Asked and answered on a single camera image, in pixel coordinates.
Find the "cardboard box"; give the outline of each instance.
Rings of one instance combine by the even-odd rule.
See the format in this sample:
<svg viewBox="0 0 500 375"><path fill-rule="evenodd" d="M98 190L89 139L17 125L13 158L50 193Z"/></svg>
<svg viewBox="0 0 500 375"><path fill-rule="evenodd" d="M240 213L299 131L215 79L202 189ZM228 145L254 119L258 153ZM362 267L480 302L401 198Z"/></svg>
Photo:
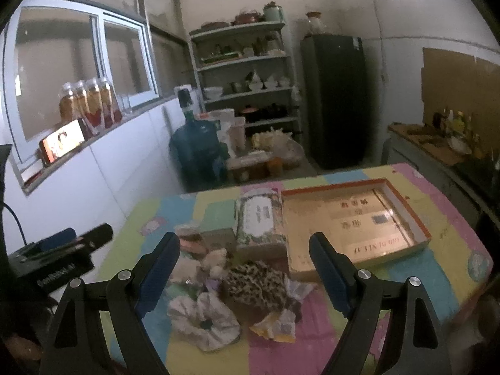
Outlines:
<svg viewBox="0 0 500 375"><path fill-rule="evenodd" d="M258 188L237 202L237 252L242 260L270 260L287 256L282 200L278 192Z"/></svg>
<svg viewBox="0 0 500 375"><path fill-rule="evenodd" d="M317 280L309 238L323 232L338 253L369 268L425 247L431 235L387 179L282 191L294 280Z"/></svg>
<svg viewBox="0 0 500 375"><path fill-rule="evenodd" d="M225 200L210 203L205 210L199 233L208 250L225 248L236 250L236 201Z"/></svg>

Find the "colorful tablecloth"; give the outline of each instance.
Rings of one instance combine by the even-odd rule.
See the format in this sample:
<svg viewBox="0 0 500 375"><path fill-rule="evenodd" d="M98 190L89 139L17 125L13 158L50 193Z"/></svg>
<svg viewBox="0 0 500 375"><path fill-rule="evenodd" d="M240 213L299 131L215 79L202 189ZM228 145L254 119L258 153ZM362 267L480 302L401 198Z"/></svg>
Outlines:
<svg viewBox="0 0 500 375"><path fill-rule="evenodd" d="M474 231L439 190L407 164L379 166L323 176L244 187L210 190L194 194L148 199L137 204L99 270L99 280L131 269L150 253L165 232L178 224L201 220L209 203L236 199L255 187L295 189L349 181L387 178L406 198L432 235L423 251L386 263L372 271L381 279L404 282L415 275L422 280L439 319L454 316L482 286L493 262ZM181 340L172 331L167 316L168 296L148 313L143 324L160 358L175 375L306 375L321 373L342 334L346 320L336 312L324 289L309 294L302 305L302 320L296 328L295 343L267 341L248 330L248 319L235 312L242 322L241 338L218 352L204 353ZM104 333L114 358L120 360L111 320L102 313ZM366 367L378 359L388 325L388 313L381 313Z"/></svg>

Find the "smartphone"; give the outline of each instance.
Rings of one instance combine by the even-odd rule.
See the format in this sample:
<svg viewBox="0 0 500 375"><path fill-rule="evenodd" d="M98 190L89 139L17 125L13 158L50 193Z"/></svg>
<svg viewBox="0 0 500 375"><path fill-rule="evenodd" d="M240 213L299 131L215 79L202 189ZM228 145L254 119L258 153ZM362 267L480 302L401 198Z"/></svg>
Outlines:
<svg viewBox="0 0 500 375"><path fill-rule="evenodd" d="M78 118L42 139L39 146L44 163L53 163L83 143L83 131L83 120Z"/></svg>

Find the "shelf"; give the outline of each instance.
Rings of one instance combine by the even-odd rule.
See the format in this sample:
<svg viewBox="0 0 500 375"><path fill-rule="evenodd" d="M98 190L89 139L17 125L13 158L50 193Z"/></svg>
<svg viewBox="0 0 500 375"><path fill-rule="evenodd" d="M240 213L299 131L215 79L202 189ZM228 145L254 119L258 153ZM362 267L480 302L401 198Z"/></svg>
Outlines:
<svg viewBox="0 0 500 375"><path fill-rule="evenodd" d="M292 122L297 121L297 117L282 117L282 118L272 118L270 120L260 120L256 122L249 122L245 124L245 128L250 127L259 127L261 125L270 125L270 124L280 124L282 122Z"/></svg>
<svg viewBox="0 0 500 375"><path fill-rule="evenodd" d="M226 62L219 62L219 63L215 63L213 65L198 67L198 69L196 69L196 71L197 72L206 72L207 70L217 69L217 68L223 67L223 66L238 65L240 63L248 63L248 62L258 62L260 60L268 60L268 59L282 59L282 58L288 58L288 57L290 57L290 55L251 56L249 58L227 60Z"/></svg>
<svg viewBox="0 0 500 375"><path fill-rule="evenodd" d="M277 91L287 91L291 90L291 87L277 87L275 89L263 89L259 91L246 91L244 93L236 93L236 94L227 94L225 96L221 96L219 98L216 98L214 100L205 100L205 104L212 104L212 103L217 103L219 101L225 101L225 100L231 100L232 98L239 98L239 97L247 97L247 96L253 96L254 94L264 94L264 93L274 93Z"/></svg>
<svg viewBox="0 0 500 375"><path fill-rule="evenodd" d="M269 32L279 31L285 26L281 21L262 21L252 22L250 24L233 25L225 28L213 29L212 31L200 32L199 34L191 35L191 41L202 42L207 39L221 38L223 36L232 36L248 32Z"/></svg>

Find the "black refrigerator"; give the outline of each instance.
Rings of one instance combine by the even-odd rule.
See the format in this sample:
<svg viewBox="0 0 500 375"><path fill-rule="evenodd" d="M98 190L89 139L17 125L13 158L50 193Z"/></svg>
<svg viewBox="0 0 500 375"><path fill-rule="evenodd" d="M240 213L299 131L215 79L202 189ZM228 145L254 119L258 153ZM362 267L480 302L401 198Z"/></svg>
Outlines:
<svg viewBox="0 0 500 375"><path fill-rule="evenodd" d="M301 41L311 155L322 169L359 164L370 108L361 38L311 35Z"/></svg>

